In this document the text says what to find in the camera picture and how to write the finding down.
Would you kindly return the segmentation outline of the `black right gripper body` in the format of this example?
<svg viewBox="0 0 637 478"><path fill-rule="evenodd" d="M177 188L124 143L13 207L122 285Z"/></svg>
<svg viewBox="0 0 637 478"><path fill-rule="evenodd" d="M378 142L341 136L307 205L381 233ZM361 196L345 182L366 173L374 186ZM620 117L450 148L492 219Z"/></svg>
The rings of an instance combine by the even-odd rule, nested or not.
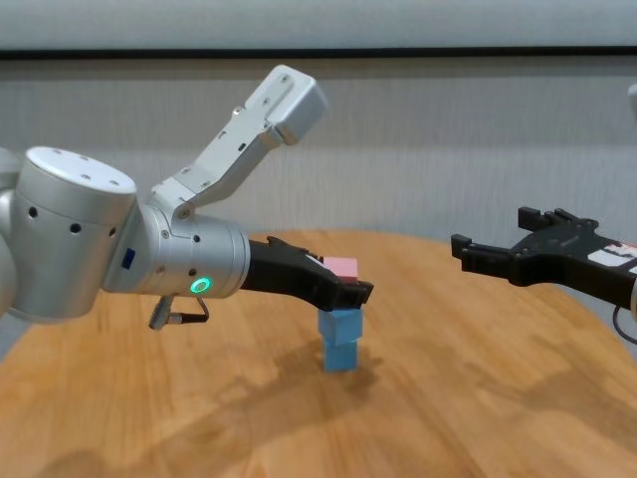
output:
<svg viewBox="0 0 637 478"><path fill-rule="evenodd" d="M517 244L524 281L517 286L553 283L629 308L636 283L636 247L600 236L596 221L579 219L580 229L543 229Z"/></svg>

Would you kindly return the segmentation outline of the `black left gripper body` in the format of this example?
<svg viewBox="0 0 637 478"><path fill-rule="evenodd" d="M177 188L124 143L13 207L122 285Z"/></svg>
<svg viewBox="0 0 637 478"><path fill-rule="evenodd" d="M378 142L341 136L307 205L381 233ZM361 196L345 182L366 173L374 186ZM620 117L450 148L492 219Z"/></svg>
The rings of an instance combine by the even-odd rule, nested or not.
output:
<svg viewBox="0 0 637 478"><path fill-rule="evenodd" d="M328 268L286 265L280 246L286 243L268 236L266 242L250 239L250 264L242 289L301 299L317 309L341 280Z"/></svg>

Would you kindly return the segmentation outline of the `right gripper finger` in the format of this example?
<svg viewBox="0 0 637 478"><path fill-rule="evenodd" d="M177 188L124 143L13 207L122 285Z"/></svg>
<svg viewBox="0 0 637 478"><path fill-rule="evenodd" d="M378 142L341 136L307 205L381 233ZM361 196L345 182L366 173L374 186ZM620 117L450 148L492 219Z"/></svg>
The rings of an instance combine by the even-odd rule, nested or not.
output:
<svg viewBox="0 0 637 478"><path fill-rule="evenodd" d="M451 254L461 261L464 272L506 279L513 285L522 285L520 275L520 247L511 248L475 243L461 234L451 236Z"/></svg>
<svg viewBox="0 0 637 478"><path fill-rule="evenodd" d="M541 212L525 206L518 209L518 227L530 232L554 227L574 231L580 229L581 224L577 216L561 208Z"/></svg>

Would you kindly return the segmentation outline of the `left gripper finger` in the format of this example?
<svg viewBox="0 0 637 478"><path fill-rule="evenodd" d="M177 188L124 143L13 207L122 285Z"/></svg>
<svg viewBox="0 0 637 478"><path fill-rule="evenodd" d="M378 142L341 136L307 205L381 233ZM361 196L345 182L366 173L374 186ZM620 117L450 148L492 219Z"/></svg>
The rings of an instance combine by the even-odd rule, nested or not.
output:
<svg viewBox="0 0 637 478"><path fill-rule="evenodd" d="M322 256L314 254L307 248L284 243L280 246L280 254L286 265L326 268Z"/></svg>
<svg viewBox="0 0 637 478"><path fill-rule="evenodd" d="M340 283L318 308L323 311L360 309L367 303L373 289L374 285L365 281Z"/></svg>

